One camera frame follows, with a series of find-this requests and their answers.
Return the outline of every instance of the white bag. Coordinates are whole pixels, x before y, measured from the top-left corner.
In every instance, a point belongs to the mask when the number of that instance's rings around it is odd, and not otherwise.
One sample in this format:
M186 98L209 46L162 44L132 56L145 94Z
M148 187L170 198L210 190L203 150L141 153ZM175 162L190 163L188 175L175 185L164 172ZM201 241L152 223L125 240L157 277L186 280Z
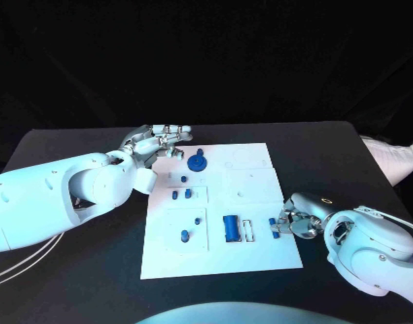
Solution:
M413 145L393 146L380 140L362 137L392 186L413 172Z

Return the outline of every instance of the black curtain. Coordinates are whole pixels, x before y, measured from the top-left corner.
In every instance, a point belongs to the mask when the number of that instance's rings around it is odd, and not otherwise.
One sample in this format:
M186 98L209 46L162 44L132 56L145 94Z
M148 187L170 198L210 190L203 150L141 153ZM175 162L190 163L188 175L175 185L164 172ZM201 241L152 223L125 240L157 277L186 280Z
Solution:
M413 139L413 3L0 1L0 163L33 128L333 119Z

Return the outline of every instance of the hole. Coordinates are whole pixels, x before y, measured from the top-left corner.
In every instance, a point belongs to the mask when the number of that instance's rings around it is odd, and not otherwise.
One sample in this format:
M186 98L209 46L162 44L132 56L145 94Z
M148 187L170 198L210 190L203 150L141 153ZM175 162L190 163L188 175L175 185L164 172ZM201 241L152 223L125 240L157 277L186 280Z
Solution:
M49 179L44 180L44 183L47 184L49 189L53 190L53 184Z
M2 198L2 200L5 201L5 203L10 202L10 198L8 198L8 196L5 195L4 192L0 193L0 198Z

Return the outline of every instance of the white robotic arm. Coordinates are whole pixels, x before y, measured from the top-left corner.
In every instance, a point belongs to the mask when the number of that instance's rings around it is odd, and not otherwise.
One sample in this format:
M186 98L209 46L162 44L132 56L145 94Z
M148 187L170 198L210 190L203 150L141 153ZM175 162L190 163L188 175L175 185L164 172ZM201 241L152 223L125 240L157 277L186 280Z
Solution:
M385 216L413 228L369 207L343 210L327 198L297 193L284 207L282 232L307 239L324 233L328 261L350 284L375 296L393 291L413 302L413 236Z
M112 211L137 189L151 194L160 156L183 159L174 144L190 126L142 126L119 150L0 174L0 251L37 244Z

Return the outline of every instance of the blue object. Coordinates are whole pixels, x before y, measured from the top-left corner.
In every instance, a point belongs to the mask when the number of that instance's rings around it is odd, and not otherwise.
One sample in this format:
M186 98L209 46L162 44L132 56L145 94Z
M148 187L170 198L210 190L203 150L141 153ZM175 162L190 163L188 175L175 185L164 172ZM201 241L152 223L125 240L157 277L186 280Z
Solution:
M225 230L226 230L226 241L227 242L240 242L242 235L239 233L239 216L230 215L223 216Z
M181 241L183 241L184 243L188 243L188 242L190 242L190 232L188 232L187 230L184 230L184 231L181 232Z
M271 225L275 225L278 222L275 221L275 218L269 219ZM274 233L274 238L281 238L281 233L279 232L272 232Z
M201 172L207 168L207 158L204 158L204 150L201 148L188 159L188 167L194 172Z

